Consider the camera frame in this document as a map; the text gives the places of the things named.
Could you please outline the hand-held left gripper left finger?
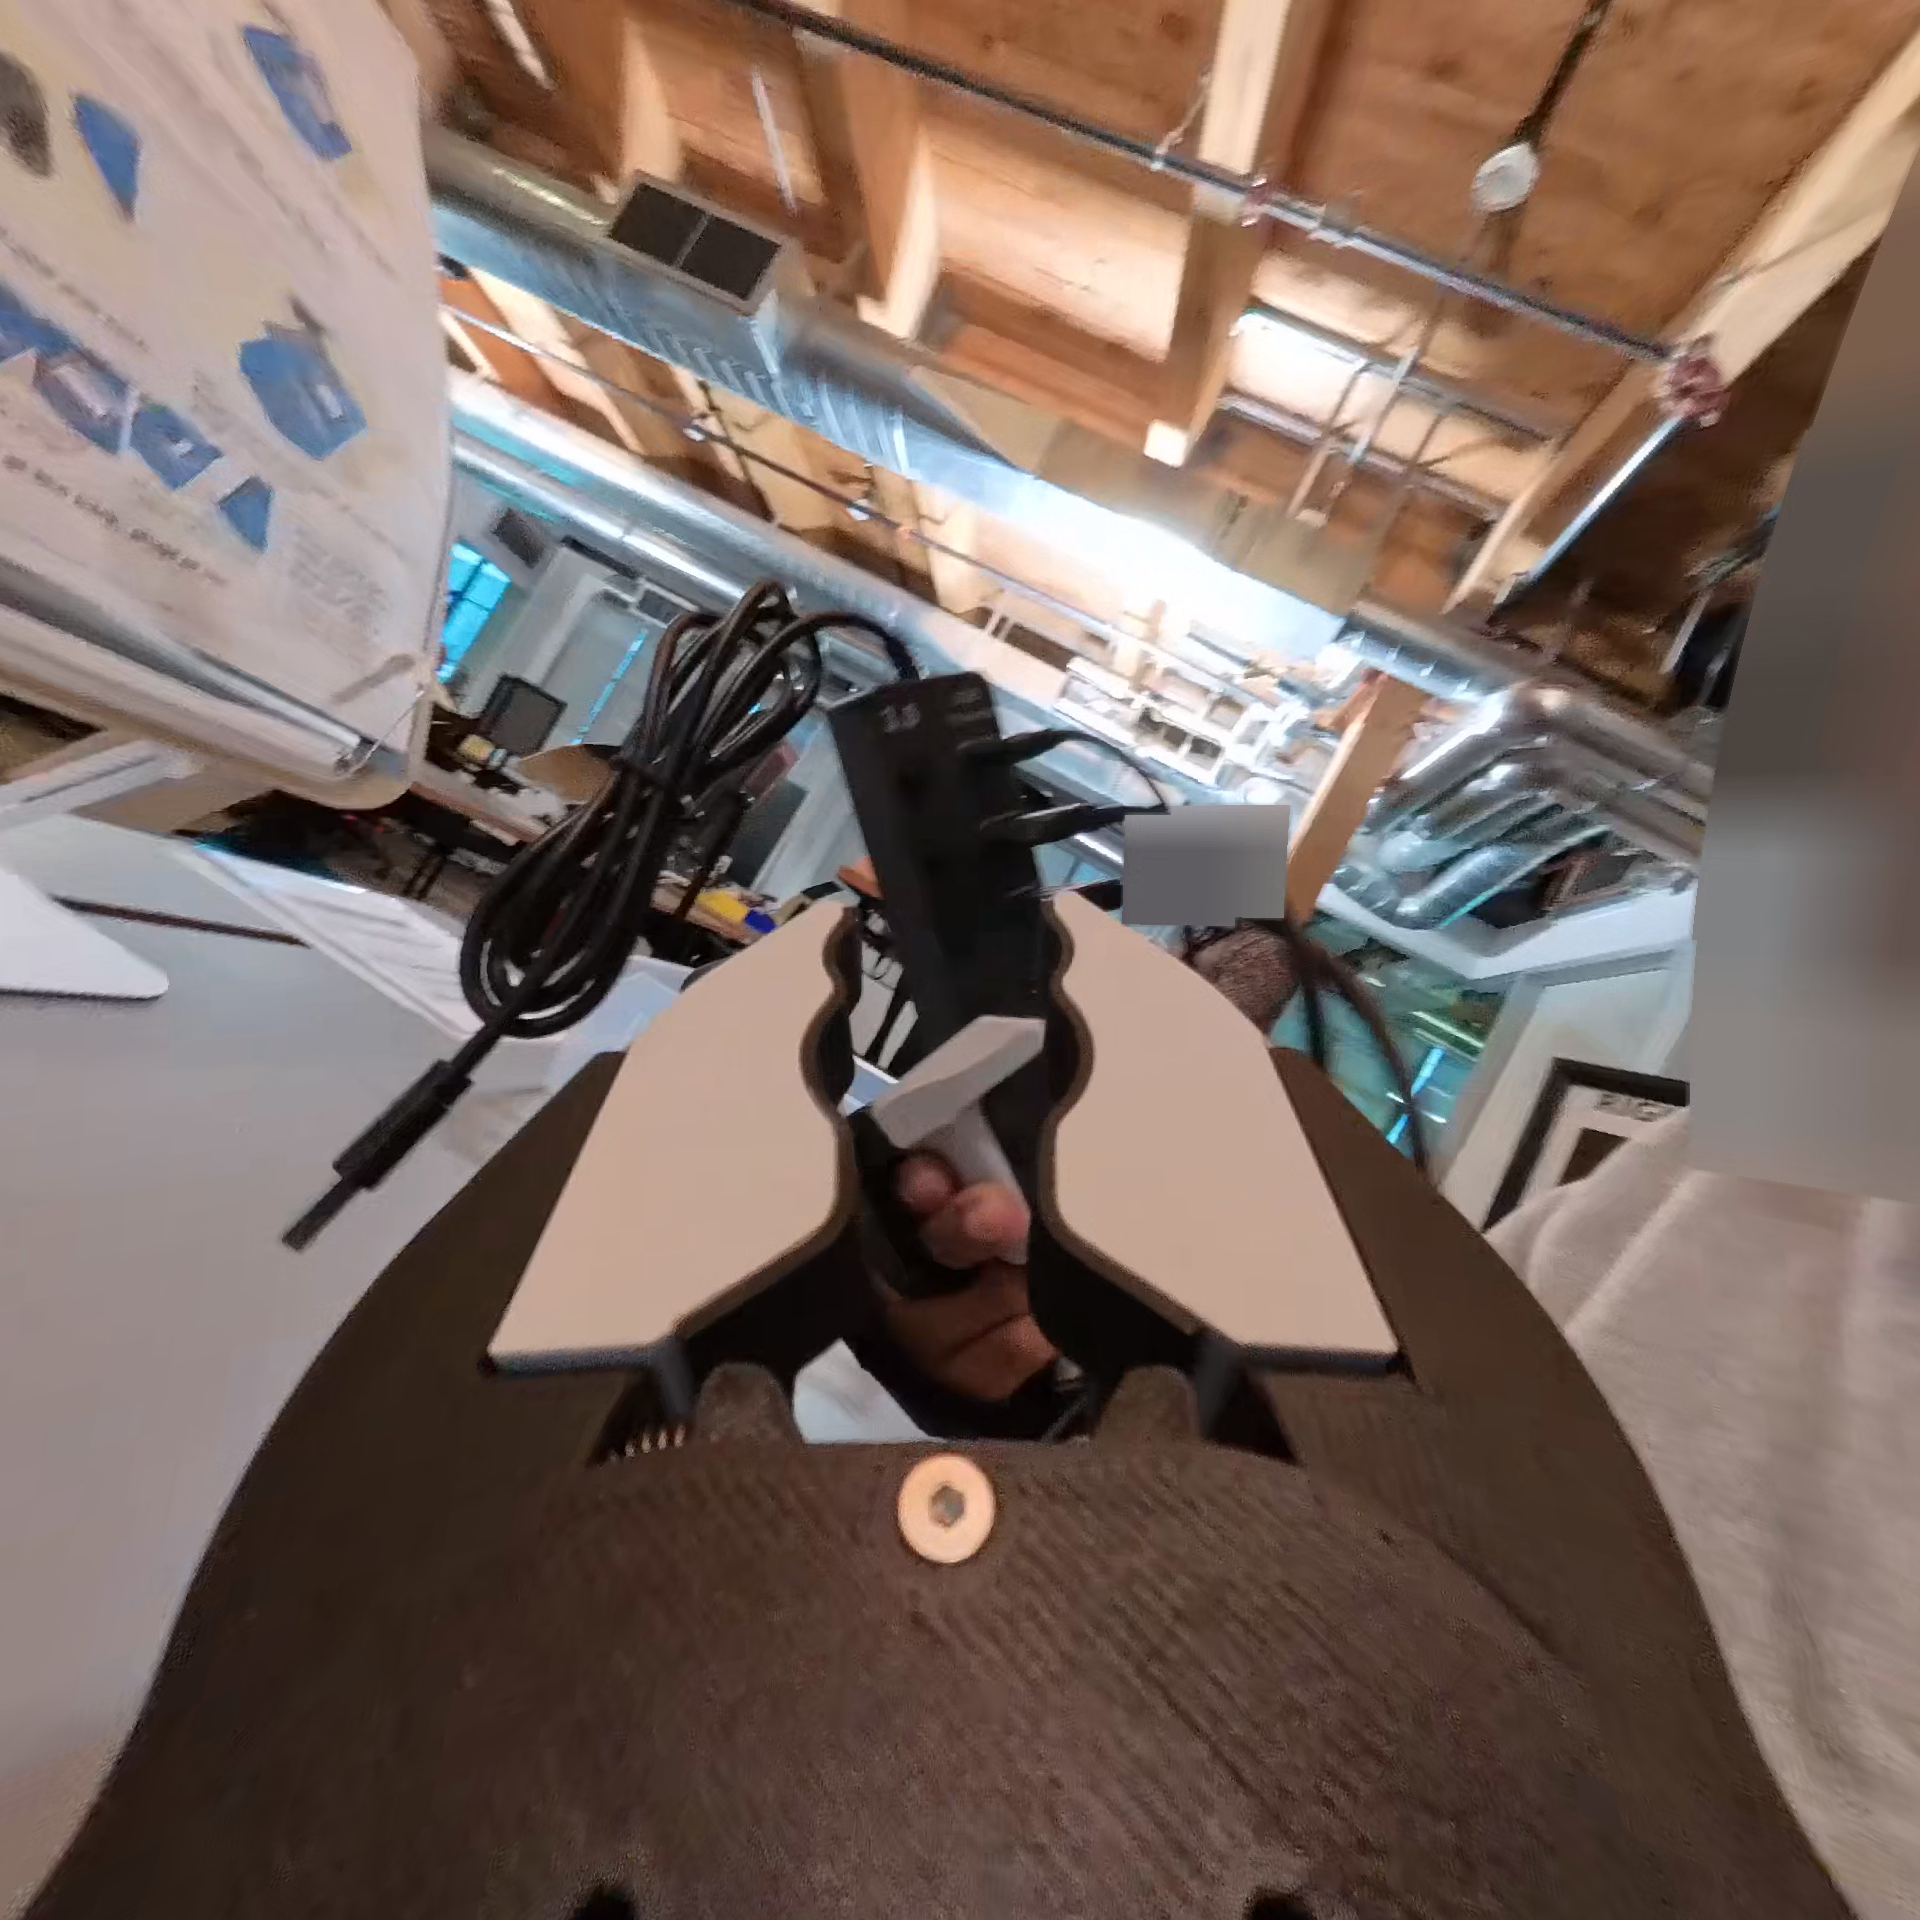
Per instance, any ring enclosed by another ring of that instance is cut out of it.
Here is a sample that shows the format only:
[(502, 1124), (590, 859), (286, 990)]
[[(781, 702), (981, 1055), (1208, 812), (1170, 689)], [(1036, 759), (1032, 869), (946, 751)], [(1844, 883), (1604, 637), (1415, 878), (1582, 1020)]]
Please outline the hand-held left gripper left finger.
[(812, 902), (629, 1044), (487, 1357), (548, 1372), (663, 1356), (824, 1253), (848, 1220), (848, 1127), (820, 1043), (856, 925)]

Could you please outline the printed instruction sheet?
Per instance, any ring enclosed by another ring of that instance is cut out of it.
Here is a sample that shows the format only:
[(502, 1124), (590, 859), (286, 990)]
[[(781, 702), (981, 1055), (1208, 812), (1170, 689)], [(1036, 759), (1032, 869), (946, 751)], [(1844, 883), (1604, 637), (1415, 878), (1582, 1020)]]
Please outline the printed instruction sheet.
[(4, 679), (282, 773), (402, 755), (448, 372), (381, 4), (2, 4)]

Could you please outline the black usb hub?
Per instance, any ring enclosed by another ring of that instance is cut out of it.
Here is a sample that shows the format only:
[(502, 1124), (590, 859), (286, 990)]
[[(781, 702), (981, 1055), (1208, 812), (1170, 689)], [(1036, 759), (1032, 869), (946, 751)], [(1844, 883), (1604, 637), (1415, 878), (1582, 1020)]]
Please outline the black usb hub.
[(1026, 815), (989, 683), (895, 680), (833, 707), (826, 725), (912, 1012), (886, 1071), (975, 1016), (1040, 1014), (1040, 869), (1031, 848), (989, 836)]

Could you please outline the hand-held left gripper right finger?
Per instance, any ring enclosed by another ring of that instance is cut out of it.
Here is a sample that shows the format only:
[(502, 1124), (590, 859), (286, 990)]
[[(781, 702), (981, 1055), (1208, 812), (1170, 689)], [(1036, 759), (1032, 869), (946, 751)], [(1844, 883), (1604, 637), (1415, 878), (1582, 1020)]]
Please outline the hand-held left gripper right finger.
[(1140, 1364), (1381, 1373), (1401, 1344), (1263, 1033), (1095, 908), (1057, 947), (1031, 1302), (1095, 1375)]

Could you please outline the white paper sheet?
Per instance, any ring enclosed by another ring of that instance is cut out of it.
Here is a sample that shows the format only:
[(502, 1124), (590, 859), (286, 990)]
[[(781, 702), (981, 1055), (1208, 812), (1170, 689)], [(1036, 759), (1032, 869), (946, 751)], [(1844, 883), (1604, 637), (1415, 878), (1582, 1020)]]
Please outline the white paper sheet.
[(463, 1043), (479, 1025), (458, 980), (461, 936), (442, 919), (348, 879), (214, 848), (185, 845), (180, 857), (445, 1037)]

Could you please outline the person's grey sweatshirt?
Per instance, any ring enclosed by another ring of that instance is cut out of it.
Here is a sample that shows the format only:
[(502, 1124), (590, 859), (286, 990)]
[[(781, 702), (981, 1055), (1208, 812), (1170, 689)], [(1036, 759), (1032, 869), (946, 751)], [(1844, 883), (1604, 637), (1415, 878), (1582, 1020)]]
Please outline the person's grey sweatshirt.
[(1690, 1164), (1682, 1112), (1488, 1235), (1640, 1456), (1858, 1915), (1917, 1915), (1917, 1214)]

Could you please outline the black framed picture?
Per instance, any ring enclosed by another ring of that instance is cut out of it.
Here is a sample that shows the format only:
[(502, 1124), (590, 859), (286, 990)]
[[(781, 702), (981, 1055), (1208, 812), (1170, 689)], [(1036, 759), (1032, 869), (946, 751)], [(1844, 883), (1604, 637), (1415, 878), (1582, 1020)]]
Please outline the black framed picture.
[(1677, 1076), (1551, 1057), (1479, 1225), (1488, 1232), (1534, 1196), (1589, 1176), (1689, 1100)]

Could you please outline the white stand base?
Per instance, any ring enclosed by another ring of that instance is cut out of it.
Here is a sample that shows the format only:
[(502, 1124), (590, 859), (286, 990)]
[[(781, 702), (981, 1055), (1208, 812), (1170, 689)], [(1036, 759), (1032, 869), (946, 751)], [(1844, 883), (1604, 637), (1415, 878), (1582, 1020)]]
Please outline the white stand base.
[(2, 870), (2, 995), (9, 999), (151, 1004), (168, 976), (60, 905), (34, 883)]

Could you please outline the person's right hand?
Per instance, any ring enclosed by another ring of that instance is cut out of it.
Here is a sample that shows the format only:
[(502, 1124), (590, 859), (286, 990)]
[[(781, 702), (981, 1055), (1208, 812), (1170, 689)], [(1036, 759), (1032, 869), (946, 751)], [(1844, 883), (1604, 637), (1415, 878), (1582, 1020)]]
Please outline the person's right hand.
[(893, 1167), (909, 1245), (882, 1235), (872, 1260), (879, 1321), (929, 1384), (1001, 1406), (1054, 1388), (1063, 1357), (1029, 1302), (1029, 1206), (1012, 1183), (967, 1181), (917, 1151)]

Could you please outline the silver air duct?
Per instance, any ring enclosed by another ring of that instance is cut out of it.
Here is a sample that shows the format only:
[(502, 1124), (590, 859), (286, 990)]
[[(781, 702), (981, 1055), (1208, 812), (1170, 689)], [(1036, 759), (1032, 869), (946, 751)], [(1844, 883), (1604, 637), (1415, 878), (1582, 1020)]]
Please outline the silver air duct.
[(1021, 534), (1114, 566), (1191, 612), (1279, 645), (1279, 598), (1344, 616), (1382, 670), (1450, 696), (1534, 683), (1551, 726), (1658, 779), (1702, 814), (1711, 759), (1567, 672), (1364, 591), (1354, 542), (1304, 527), (1188, 469), (1001, 396), (824, 299), (777, 229), (636, 176), (612, 203), (448, 128), (424, 128), (439, 252), (605, 336), (759, 404), (868, 465), (940, 489)]

